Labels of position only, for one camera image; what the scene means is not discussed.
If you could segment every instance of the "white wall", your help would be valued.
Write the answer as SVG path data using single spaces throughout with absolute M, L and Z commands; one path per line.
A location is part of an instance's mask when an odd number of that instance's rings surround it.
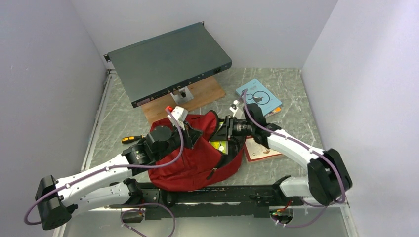
M 337 0 L 72 2 L 101 55 L 205 21 L 233 67 L 301 68 Z
M 419 3 L 339 0 L 302 73 L 360 236 L 419 235 Z
M 23 216 L 80 169 L 106 69 L 69 0 L 0 1 L 0 55 L 0 236 L 51 236 Z

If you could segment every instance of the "red backpack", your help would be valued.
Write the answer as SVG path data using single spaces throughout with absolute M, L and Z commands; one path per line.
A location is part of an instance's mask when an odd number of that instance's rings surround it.
M 184 148 L 182 156 L 175 163 L 158 169 L 149 169 L 151 182 L 167 191 L 193 191 L 235 174 L 242 164 L 245 138 L 235 137 L 229 141 L 228 155 L 214 148 L 209 140 L 216 134 L 222 121 L 223 119 L 219 119 L 215 111 L 209 111 L 205 115 L 188 115 L 186 122 L 192 128 L 202 131 L 202 136 L 192 150 Z M 154 122 L 150 131 L 157 126 L 172 128 L 167 118 Z M 179 150 L 180 148 L 173 151 L 156 164 L 173 160 Z

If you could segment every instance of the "yellow label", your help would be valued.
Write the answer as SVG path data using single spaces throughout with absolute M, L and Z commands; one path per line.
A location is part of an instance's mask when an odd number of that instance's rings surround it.
M 209 142 L 215 149 L 221 151 L 224 154 L 228 154 L 228 142 L 227 141 L 210 141 Z

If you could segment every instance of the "book cover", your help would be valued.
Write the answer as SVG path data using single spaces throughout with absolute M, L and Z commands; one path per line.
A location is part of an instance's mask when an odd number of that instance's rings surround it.
M 246 102 L 257 103 L 262 109 L 263 115 L 276 109 L 282 102 L 276 98 L 265 86 L 263 86 L 257 79 L 253 79 L 248 83 L 236 89 L 237 94 L 241 95 L 247 89 Z
M 268 149 L 263 145 L 254 141 L 254 138 L 247 137 L 245 146 L 243 147 L 245 151 L 246 160 L 248 162 L 255 162 L 267 158 L 280 158 L 284 157 L 284 154 Z

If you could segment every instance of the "wooden board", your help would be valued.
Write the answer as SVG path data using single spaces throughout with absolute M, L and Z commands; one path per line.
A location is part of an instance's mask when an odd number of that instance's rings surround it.
M 188 89 L 191 91 L 194 99 L 181 104 L 188 111 L 197 109 L 225 96 L 225 91 L 218 84 L 215 77 L 208 77 L 196 83 L 190 84 Z M 177 106 L 170 94 L 150 101 L 141 106 L 149 123 L 164 119 L 167 117 L 166 106 Z

